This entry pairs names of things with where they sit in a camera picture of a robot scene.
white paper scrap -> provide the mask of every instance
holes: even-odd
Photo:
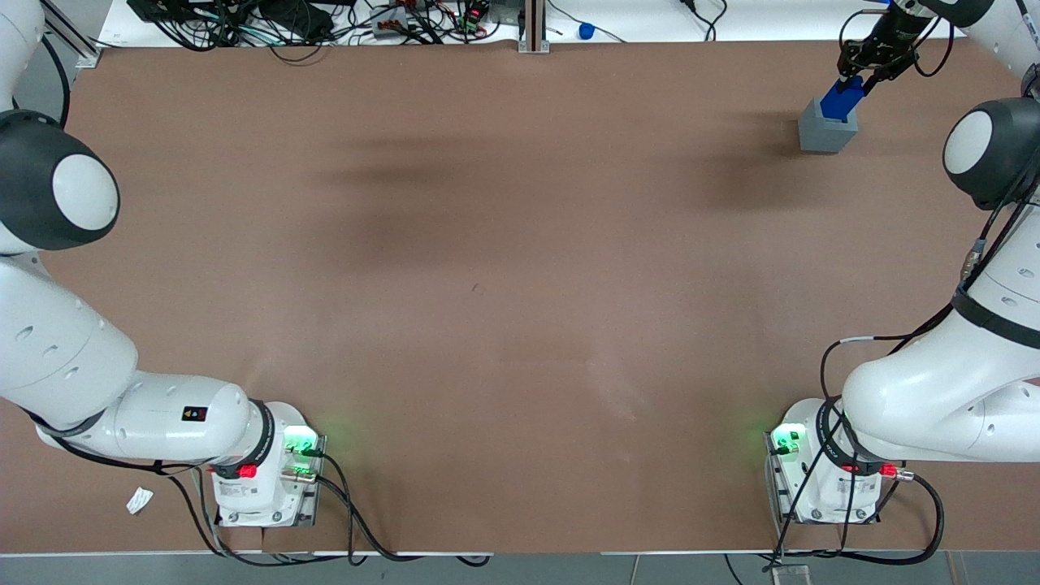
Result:
[[[133,492],[133,498],[127,502],[127,511],[131,514],[136,514],[148,504],[153,494],[151,490],[138,487],[137,491]]]

gray box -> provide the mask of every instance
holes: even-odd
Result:
[[[855,109],[844,122],[830,120],[820,109],[820,98],[813,98],[798,119],[798,142],[806,152],[841,152],[858,131]]]

brown table surface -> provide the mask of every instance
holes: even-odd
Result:
[[[1017,92],[958,42],[941,75],[879,86],[846,152],[802,154],[795,120],[836,57],[108,51],[70,131],[119,177],[122,214],[45,262],[141,368],[297,406],[392,549],[769,549],[761,432],[818,393],[828,342],[908,331],[946,301],[985,214],[943,175],[943,139]],[[832,383],[885,349],[842,350]],[[3,552],[202,548],[164,480],[44,447],[9,404],[0,444]],[[944,548],[1040,548],[1040,466],[914,468],[945,501]],[[157,493],[131,517],[137,485]],[[924,545],[918,491],[850,545]],[[317,528],[262,545],[343,550],[324,504]]]

red connector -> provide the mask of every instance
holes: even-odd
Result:
[[[882,463],[881,470],[878,472],[881,477],[893,479],[895,481],[913,481],[913,472],[908,472],[906,469],[901,469],[895,466],[894,463]]]

green light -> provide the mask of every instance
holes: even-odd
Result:
[[[773,441],[778,455],[798,453],[798,440],[805,435],[805,425],[784,423],[773,430]]]
[[[317,433],[304,425],[290,425],[285,428],[285,448],[289,451],[310,449],[318,440]]]

